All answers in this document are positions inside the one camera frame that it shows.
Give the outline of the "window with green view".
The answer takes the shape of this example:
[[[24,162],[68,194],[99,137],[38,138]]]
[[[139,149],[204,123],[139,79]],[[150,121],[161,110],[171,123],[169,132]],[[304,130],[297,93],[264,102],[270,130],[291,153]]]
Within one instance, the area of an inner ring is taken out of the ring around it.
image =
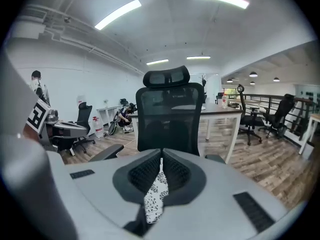
[[[236,88],[223,88],[223,93],[228,99],[236,99],[239,94]]]

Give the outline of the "long wooden table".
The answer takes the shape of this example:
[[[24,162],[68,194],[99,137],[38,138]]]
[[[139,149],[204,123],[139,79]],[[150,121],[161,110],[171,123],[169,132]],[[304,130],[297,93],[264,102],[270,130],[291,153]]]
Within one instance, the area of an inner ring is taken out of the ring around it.
[[[244,104],[246,108],[256,108],[259,110],[261,102],[253,99],[245,99]],[[242,102],[240,98],[228,99],[227,105],[234,109],[242,109]]]

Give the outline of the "white ceiling pipe bundle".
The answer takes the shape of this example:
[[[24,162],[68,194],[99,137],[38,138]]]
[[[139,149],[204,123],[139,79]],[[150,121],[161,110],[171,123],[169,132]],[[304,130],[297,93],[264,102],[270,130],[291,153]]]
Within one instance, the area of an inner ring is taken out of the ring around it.
[[[95,54],[96,56],[99,56],[99,57],[104,58],[114,64],[117,64],[123,68],[126,68],[127,70],[133,71],[133,72],[140,74],[140,75],[144,75],[144,73],[141,70],[139,70],[138,68],[136,68],[135,66],[125,62],[124,60],[118,58],[117,56],[115,56],[115,55],[113,55],[103,49],[100,49],[97,46],[94,46],[94,45],[89,44],[87,42],[80,41],[80,40],[77,40],[77,39],[74,39],[74,38],[71,38],[68,36],[61,35],[59,32],[53,31],[53,28],[46,27],[44,29],[44,32],[51,35],[52,41],[56,41],[56,42],[64,43],[66,45],[71,45],[71,46],[80,48],[82,50],[87,51],[88,53]]]

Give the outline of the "dark wooden table white legs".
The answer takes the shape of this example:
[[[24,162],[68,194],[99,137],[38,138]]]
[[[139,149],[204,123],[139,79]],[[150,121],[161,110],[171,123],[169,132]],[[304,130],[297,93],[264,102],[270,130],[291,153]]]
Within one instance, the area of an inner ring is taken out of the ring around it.
[[[164,109],[164,112],[158,113],[155,115],[156,118],[159,118],[160,116],[166,117],[172,110],[180,110],[180,111],[190,111],[191,109],[194,109],[194,105],[182,105],[182,106],[174,106],[174,107],[168,107],[168,106],[156,106],[155,111],[159,112],[160,109]],[[235,119],[235,123],[232,128],[232,134],[231,139],[229,141],[228,147],[227,147],[227,155],[225,157],[224,162],[228,164],[232,152],[236,143],[240,121],[241,121],[241,114],[242,112],[238,109],[234,108],[222,108],[217,104],[208,103],[204,106],[204,109],[200,112],[200,120],[207,120],[207,128],[206,128],[206,140],[208,141],[211,136],[211,124],[213,121],[219,120],[219,119]]]

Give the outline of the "white low shelf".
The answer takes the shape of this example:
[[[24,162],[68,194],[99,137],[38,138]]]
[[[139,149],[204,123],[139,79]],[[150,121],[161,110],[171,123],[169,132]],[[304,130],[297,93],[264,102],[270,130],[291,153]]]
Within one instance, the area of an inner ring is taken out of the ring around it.
[[[102,124],[109,125],[116,115],[116,112],[120,110],[123,105],[116,105],[111,107],[98,108],[96,111],[99,114]]]

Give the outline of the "white air conditioner unit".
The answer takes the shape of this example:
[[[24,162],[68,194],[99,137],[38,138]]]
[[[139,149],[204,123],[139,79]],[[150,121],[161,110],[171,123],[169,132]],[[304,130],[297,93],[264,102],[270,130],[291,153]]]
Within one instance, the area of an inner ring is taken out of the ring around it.
[[[12,28],[13,38],[38,39],[45,31],[46,11],[25,8],[17,16]]]

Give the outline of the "white wall display panel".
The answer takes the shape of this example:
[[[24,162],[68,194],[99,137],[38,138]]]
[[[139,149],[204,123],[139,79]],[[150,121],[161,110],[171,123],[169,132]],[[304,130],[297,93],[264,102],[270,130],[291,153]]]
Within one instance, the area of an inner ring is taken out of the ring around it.
[[[308,99],[314,103],[320,99],[320,85],[295,84],[295,96],[298,98]]]

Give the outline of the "black mesh chair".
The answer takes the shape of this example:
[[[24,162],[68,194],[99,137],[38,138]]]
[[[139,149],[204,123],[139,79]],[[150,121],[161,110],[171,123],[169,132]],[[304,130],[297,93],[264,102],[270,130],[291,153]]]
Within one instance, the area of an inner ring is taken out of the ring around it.
[[[135,94],[137,149],[172,149],[198,156],[204,87],[190,82],[186,66],[148,71]]]

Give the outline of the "clear water jug red label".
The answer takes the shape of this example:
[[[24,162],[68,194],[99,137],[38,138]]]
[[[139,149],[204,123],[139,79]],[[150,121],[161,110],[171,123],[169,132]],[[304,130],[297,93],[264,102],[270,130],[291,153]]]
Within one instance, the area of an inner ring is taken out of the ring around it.
[[[103,138],[104,137],[104,126],[103,126],[101,119],[97,116],[94,116],[92,118],[92,123],[93,123],[93,128],[95,131],[95,136],[99,139]]]

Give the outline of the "person's left forearm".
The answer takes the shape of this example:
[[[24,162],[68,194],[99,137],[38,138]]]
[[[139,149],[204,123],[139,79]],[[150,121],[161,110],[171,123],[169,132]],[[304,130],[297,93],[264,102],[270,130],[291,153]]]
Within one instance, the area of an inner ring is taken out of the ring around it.
[[[38,133],[32,127],[30,127],[27,123],[25,124],[25,126],[23,128],[23,136],[25,138],[33,140],[37,143],[40,142]]]

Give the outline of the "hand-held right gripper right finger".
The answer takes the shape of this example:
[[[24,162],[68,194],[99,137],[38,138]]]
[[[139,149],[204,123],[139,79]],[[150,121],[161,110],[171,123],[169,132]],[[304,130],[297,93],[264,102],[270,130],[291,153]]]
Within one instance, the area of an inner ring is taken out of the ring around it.
[[[261,240],[277,236],[285,206],[219,161],[164,149],[168,195],[147,240]]]

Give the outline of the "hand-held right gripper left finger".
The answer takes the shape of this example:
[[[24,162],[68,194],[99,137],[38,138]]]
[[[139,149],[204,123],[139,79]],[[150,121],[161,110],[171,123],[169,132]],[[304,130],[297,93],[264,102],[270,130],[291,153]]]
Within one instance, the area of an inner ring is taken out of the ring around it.
[[[94,226],[85,240],[163,240],[158,224],[147,221],[145,202],[161,159],[161,150],[151,149],[66,167],[81,196],[102,219],[83,216]]]

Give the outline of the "black white floral cushion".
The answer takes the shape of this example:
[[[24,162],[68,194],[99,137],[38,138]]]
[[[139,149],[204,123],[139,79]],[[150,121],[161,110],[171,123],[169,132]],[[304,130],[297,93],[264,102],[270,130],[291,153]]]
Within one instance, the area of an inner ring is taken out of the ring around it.
[[[156,223],[164,211],[164,198],[169,194],[167,178],[163,171],[163,158],[160,159],[159,173],[144,197],[146,222]]]

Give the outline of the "grey black bag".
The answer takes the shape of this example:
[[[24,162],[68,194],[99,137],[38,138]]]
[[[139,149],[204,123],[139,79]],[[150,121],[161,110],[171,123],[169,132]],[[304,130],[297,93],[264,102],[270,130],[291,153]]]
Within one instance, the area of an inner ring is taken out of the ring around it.
[[[121,119],[119,118],[119,111],[117,111],[115,113],[115,116],[113,118],[113,120],[110,122],[110,125],[109,125],[109,129],[108,131],[106,132],[107,135],[113,135],[117,129],[117,126],[118,126],[118,122],[120,121]]]

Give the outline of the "black metal railing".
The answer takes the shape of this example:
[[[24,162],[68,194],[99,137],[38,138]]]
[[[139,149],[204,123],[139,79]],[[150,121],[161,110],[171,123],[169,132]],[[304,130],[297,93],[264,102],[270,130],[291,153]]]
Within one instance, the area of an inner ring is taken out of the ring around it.
[[[263,113],[266,109],[270,109],[270,114],[275,114],[278,109],[280,101],[284,98],[279,95],[266,95],[266,94],[244,94],[245,100],[254,100],[260,101],[260,109],[258,110],[262,114],[259,117],[262,118],[264,126],[270,126],[269,123],[266,123]],[[303,136],[307,130],[309,118],[312,113],[319,111],[319,107],[310,99],[299,98],[294,96],[294,107],[285,117],[285,125],[287,130],[283,137],[293,140],[294,137],[297,137],[299,141],[303,139]],[[250,115],[251,109],[246,108],[246,115]]]

